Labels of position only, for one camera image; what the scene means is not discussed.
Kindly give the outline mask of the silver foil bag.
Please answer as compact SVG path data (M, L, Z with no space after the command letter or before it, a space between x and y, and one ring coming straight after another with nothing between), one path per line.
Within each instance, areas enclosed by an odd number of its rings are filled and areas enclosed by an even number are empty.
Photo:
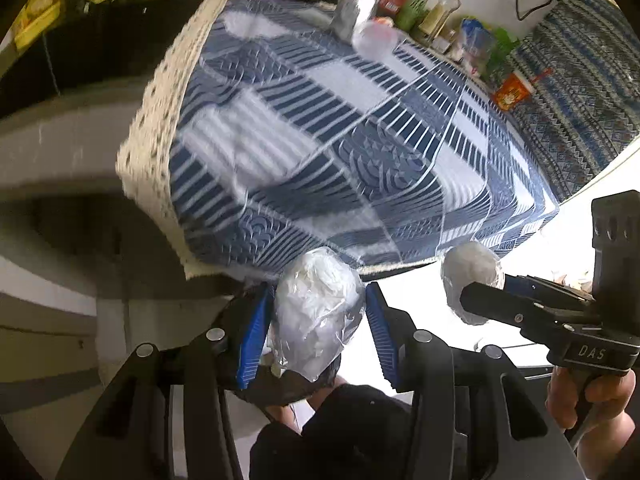
M330 31L346 44L352 43L355 30L375 14L378 0L337 0Z

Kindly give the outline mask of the torn white paper cup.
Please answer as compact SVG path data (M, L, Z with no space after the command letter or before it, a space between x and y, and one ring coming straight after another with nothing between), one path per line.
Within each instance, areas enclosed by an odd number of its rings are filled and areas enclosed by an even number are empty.
M393 54L402 38L402 33L387 23L366 21L354 29L352 47L362 58L381 62Z

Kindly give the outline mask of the black kitchen sink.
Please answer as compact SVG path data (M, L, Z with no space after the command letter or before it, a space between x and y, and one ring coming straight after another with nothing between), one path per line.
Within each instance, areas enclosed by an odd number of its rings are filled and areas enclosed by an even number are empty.
M81 87L152 73L202 1L115 2L46 30L1 73L1 116Z

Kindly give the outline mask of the green packaging bag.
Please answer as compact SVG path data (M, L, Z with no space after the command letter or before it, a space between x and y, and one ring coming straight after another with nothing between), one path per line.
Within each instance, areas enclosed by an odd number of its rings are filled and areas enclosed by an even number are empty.
M489 61L486 65L484 73L486 80L503 68L508 55L520 44L517 36L511 35L510 32L502 27L493 29L491 33L495 38L495 44L490 51Z

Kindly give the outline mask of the blue white plastic bag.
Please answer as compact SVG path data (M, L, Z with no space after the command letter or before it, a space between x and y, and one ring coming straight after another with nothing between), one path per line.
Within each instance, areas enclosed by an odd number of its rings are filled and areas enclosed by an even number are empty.
M464 18L454 42L448 49L450 61L459 64L469 75L484 74L497 39L479 20Z

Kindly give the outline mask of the red paper drink cup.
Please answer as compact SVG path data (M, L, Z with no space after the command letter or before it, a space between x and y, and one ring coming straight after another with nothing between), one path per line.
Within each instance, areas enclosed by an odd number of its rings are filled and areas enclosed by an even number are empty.
M506 77L501 87L494 93L492 100L498 106L499 110L508 112L512 110L513 107L516 107L518 103L535 94L536 84L552 72L552 68L549 67L535 77L528 78L520 70L514 70Z

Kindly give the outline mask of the black trash bin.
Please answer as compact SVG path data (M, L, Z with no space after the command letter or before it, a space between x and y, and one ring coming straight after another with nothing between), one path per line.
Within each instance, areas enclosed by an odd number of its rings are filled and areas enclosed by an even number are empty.
M259 285L245 289L233 297L215 318L213 326L224 331L227 341L226 348L215 358L218 380L221 387L258 408L305 400L334 381L342 358L336 356L329 360L322 354L315 356L314 343L311 340L299 344L286 341L280 334L276 300L273 303L271 324L262 349L257 375L245 390L240 390L236 384L236 344L242 318L241 302L249 290Z

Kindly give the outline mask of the green label bottle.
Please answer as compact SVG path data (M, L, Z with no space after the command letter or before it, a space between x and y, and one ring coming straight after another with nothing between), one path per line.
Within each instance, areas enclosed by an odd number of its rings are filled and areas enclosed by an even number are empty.
M395 25L404 32L410 32L419 18L426 13L428 0L406 0L395 18Z

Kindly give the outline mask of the clear yellow cap bottle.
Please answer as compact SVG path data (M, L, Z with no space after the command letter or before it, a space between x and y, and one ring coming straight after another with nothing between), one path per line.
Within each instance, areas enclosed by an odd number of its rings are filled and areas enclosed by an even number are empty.
M438 0L438 3L425 15L424 20L419 25L424 44L431 44L435 40L450 15L460 8L460 4L461 0Z

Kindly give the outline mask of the small glass jar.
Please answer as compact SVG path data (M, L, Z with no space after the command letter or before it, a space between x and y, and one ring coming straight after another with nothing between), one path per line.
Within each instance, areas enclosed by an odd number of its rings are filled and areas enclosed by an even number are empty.
M432 41L431 48L439 54L445 54L456 40L457 34L455 29L445 26Z

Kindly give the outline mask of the small white plastic-wrapped ball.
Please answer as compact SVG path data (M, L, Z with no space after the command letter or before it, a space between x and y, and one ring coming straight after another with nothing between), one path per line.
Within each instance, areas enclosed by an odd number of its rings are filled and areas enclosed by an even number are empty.
M498 256L476 240L449 249L442 260L440 276L448 307L469 326L482 326L487 318L471 313L462 306L460 297L465 286L480 283L503 289L506 282L506 274Z

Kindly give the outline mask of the blue patterned tablecloth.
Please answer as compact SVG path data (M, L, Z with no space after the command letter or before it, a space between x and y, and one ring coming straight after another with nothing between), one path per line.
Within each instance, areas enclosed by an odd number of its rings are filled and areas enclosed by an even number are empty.
M273 281L332 249L373 278L559 210L485 90L405 39L381 61L295 0L204 0L144 90L115 169L188 278Z

